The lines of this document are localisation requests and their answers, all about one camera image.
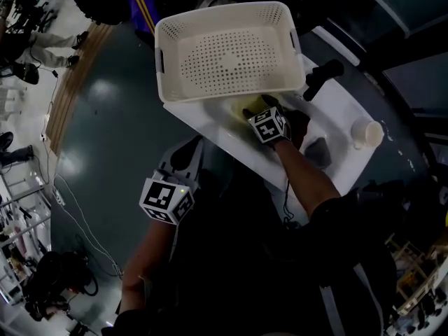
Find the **white cable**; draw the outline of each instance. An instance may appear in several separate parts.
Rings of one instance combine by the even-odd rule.
[[[62,179],[62,181],[65,183],[65,185],[66,185],[66,187],[67,187],[67,189],[69,190],[69,192],[70,192],[70,194],[71,194],[71,196],[75,199],[75,203],[76,203],[76,205],[78,206],[78,208],[79,208],[79,211],[81,212],[81,216],[83,217],[83,220],[84,220],[84,223],[87,225],[87,229],[88,229],[88,231],[89,231],[89,233],[90,233],[90,235],[92,235],[92,237],[93,237],[93,239],[98,243],[98,245],[99,245],[99,247],[101,248],[101,249],[103,249],[103,251],[101,251],[101,250],[99,250],[91,241],[90,241],[90,239],[88,238],[88,236],[87,236],[87,234],[86,234],[86,232],[84,231],[84,229],[79,225],[79,223],[78,223],[78,221],[61,205],[61,207],[62,207],[62,209],[76,222],[76,224],[77,224],[77,226],[83,231],[83,233],[84,233],[84,235],[85,235],[85,237],[87,238],[87,240],[89,241],[89,243],[90,243],[90,245],[92,245],[93,246],[93,248],[94,249],[96,249],[97,251],[99,251],[100,253],[102,253],[102,254],[104,254],[105,256],[107,256],[107,258],[112,262],[112,267],[113,267],[113,269],[115,270],[115,273],[119,276],[119,277],[121,277],[122,275],[123,275],[123,273],[122,273],[122,271],[121,271],[121,269],[120,269],[120,266],[116,263],[116,261],[112,258],[112,255],[101,245],[101,243],[98,241],[98,239],[93,235],[93,233],[92,233],[92,231],[91,231],[91,229],[90,229],[90,226],[89,226],[89,224],[88,224],[88,222],[86,221],[86,219],[85,219],[85,217],[84,217],[84,213],[83,213],[83,210],[82,210],[82,208],[81,208],[81,206],[79,205],[79,203],[78,203],[78,200],[76,199],[76,197],[75,197],[75,195],[73,194],[73,192],[71,191],[71,189],[70,189],[70,187],[69,187],[69,184],[67,183],[67,181],[60,175],[60,174],[58,174],[58,173],[56,173],[55,174],[55,178],[53,179],[53,187],[55,188],[55,179],[56,179],[56,177],[59,177],[59,178],[61,178]]]

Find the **beige pants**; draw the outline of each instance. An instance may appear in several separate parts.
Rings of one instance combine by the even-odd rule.
[[[46,48],[70,48],[76,45],[76,36],[64,38],[33,31],[29,42],[32,43],[32,47],[26,48],[16,62],[19,64],[38,64],[40,62],[43,66],[55,69],[66,67],[69,62],[66,57],[56,56]]]

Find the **power strip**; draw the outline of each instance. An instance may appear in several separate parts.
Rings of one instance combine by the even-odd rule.
[[[56,187],[53,187],[53,189],[54,189],[54,191],[55,191],[56,202],[57,202],[59,205],[64,206],[64,205],[65,205],[65,201],[64,201],[64,198],[62,198],[61,193],[59,192],[59,190],[58,190]]]

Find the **purple fabric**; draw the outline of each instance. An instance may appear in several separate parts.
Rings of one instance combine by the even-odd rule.
[[[151,28],[148,26],[148,23],[145,19],[144,12],[140,9],[139,4],[136,0],[128,0],[129,6],[131,8],[131,20],[134,23],[135,29],[148,32],[152,34]],[[155,2],[154,0],[143,0],[145,3],[148,12],[150,14],[150,17],[154,23],[154,26],[159,22],[160,18],[157,12],[157,9],[155,8]]]

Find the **yellow stripe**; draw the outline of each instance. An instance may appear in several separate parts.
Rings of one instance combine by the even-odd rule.
[[[143,17],[145,18],[146,24],[148,24],[150,31],[151,31],[151,32],[153,33],[153,35],[154,35],[154,28],[153,28],[151,22],[148,20],[148,17],[146,16],[146,14],[144,13],[144,10],[143,10],[143,7],[141,6],[140,0],[135,0],[135,1],[137,2],[137,4],[138,4],[139,7],[140,7],[140,10],[141,10],[141,12],[142,12],[142,14],[143,14]]]
[[[140,3],[143,6],[143,9],[145,10],[149,20],[151,21],[151,24],[153,24],[153,30],[154,30],[155,25],[154,25],[153,19],[151,18],[151,14],[149,13],[148,8],[146,7],[145,1],[144,0],[140,0]]]

